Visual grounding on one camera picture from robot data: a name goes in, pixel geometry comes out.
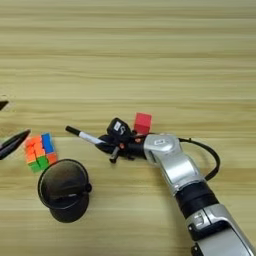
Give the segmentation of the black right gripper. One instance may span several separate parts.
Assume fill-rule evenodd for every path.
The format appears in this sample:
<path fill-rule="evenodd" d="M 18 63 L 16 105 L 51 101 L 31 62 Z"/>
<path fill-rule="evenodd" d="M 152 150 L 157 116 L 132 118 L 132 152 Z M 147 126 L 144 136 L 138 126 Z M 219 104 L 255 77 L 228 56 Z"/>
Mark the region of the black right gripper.
<path fill-rule="evenodd" d="M 104 134 L 99 139 L 106 142 L 101 143 L 99 149 L 104 153 L 111 154 L 111 163 L 115 163 L 119 157 L 128 160 L 134 160 L 136 157 L 146 158 L 144 153 L 145 135 L 111 136 Z"/>

